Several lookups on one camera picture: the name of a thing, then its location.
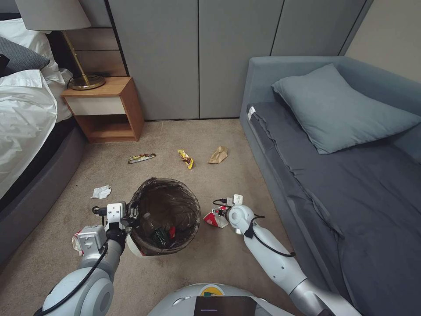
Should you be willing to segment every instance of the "wardrobe door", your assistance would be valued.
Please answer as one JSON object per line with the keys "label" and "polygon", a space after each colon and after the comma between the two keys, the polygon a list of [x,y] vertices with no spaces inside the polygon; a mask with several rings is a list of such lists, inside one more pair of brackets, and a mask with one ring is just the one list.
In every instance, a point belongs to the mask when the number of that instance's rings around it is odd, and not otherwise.
{"label": "wardrobe door", "polygon": [[337,56],[365,0],[285,0],[272,56]]}
{"label": "wardrobe door", "polygon": [[109,0],[145,120],[198,119],[197,0]]}
{"label": "wardrobe door", "polygon": [[199,0],[200,118],[239,117],[248,62],[270,56],[283,0]]}

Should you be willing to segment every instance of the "wooden nightstand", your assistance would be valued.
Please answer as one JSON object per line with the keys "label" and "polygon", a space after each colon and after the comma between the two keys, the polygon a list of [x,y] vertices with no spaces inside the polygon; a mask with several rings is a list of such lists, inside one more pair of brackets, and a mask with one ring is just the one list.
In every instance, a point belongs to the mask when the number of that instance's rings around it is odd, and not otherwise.
{"label": "wooden nightstand", "polygon": [[90,143],[138,141],[143,115],[131,77],[105,78],[92,90],[65,90],[61,96]]}

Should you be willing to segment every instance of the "brass lamp base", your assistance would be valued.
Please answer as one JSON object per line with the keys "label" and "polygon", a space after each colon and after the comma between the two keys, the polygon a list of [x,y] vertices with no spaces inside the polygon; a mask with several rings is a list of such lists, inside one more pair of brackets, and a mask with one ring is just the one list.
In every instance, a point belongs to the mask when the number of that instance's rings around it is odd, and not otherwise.
{"label": "brass lamp base", "polygon": [[87,75],[88,83],[83,77],[74,77],[70,79],[68,87],[73,90],[89,90],[102,86],[105,83],[104,77],[96,75]]}

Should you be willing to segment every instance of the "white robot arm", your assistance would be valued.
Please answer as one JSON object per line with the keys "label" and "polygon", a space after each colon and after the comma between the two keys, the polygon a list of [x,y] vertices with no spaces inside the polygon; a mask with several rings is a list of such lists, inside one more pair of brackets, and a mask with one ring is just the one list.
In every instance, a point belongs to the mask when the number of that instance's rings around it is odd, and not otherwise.
{"label": "white robot arm", "polygon": [[297,261],[275,236],[253,221],[255,217],[245,205],[236,205],[228,213],[230,224],[244,235],[244,242],[257,262],[301,312],[307,316],[361,316],[342,296],[324,291],[308,280]]}
{"label": "white robot arm", "polygon": [[[86,226],[78,233],[83,252],[78,270],[54,287],[34,316],[104,316],[108,312],[114,295],[114,273],[125,248],[126,228],[130,226],[128,222],[136,220],[137,211],[130,210],[128,214],[124,202],[93,211],[106,215],[108,224],[105,228]],[[291,297],[298,309],[307,316],[360,316],[344,298],[312,284],[292,255],[270,231],[254,222],[255,218],[245,205],[236,205],[228,213],[230,224],[244,235],[244,242],[263,270]],[[175,310],[170,314],[178,315]]]}

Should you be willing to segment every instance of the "bed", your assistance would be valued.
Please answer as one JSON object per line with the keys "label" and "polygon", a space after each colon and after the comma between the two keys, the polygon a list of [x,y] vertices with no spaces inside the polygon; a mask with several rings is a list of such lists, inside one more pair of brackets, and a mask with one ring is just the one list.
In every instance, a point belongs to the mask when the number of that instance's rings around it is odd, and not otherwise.
{"label": "bed", "polygon": [[318,154],[271,90],[329,63],[354,89],[421,115],[420,85],[381,69],[346,57],[259,57],[249,65],[244,132],[307,276],[363,315],[416,315],[421,165],[395,137]]}
{"label": "bed", "polygon": [[47,214],[77,169],[85,144],[61,92],[72,76],[57,34],[28,31],[16,14],[0,14],[0,37],[48,58],[42,69],[0,78],[0,263]]}

